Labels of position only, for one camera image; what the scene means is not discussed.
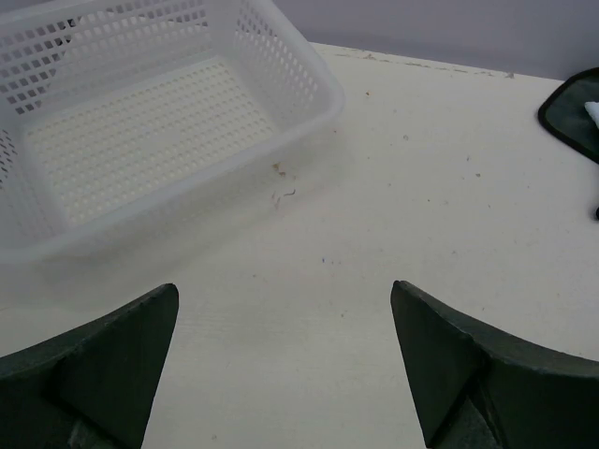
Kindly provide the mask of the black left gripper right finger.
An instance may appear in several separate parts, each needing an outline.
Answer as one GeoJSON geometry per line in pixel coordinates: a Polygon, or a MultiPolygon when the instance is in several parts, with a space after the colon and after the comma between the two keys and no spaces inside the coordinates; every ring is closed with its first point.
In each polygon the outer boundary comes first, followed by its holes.
{"type": "Polygon", "coordinates": [[[428,448],[595,448],[598,364],[523,340],[407,281],[390,304],[428,448]]]}

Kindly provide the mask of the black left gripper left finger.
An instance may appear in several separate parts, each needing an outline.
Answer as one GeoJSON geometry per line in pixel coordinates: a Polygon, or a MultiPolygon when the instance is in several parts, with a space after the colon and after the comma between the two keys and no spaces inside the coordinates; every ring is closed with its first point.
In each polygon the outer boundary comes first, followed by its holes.
{"type": "Polygon", "coordinates": [[[3,356],[2,447],[141,447],[178,310],[178,289],[166,283],[3,356]]]}

